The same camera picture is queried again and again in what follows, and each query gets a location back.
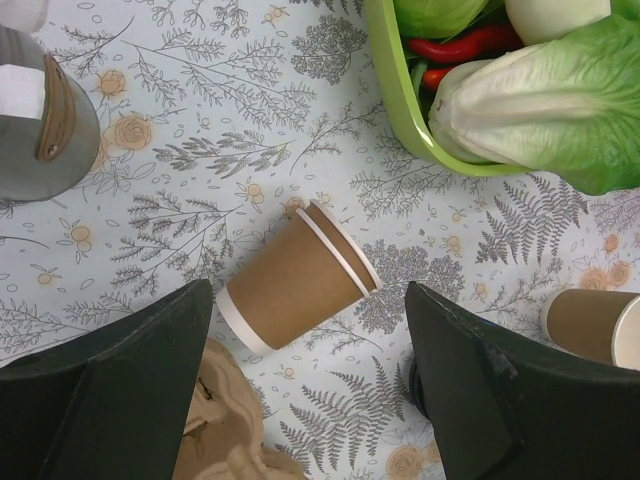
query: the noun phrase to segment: kraft paper cup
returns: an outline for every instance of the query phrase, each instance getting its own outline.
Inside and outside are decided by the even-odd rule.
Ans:
[[[229,280],[216,303],[242,343],[266,355],[381,286],[340,223],[312,202]]]
[[[540,326],[556,345],[589,360],[640,370],[640,295],[562,290],[540,313]]]

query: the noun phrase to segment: stacked paper cups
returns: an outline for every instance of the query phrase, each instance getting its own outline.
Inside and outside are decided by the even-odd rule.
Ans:
[[[216,302],[238,338],[265,355],[381,286],[349,234],[312,201],[227,283]]]

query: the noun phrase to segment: gray container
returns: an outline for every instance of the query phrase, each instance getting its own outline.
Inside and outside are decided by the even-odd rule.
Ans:
[[[0,199],[46,200],[78,183],[100,145],[86,93],[27,33],[0,27],[0,65],[45,72],[41,119],[0,115]]]

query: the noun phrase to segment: white tag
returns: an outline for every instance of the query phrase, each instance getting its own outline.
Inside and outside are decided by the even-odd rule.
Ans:
[[[20,32],[37,32],[47,19],[49,0],[0,0],[0,24]]]
[[[44,72],[17,65],[0,66],[0,115],[35,118],[44,111]]]

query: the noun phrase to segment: white onion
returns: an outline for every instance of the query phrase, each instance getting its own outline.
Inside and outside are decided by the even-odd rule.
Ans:
[[[525,45],[564,37],[611,15],[611,0],[505,0],[507,15]]]

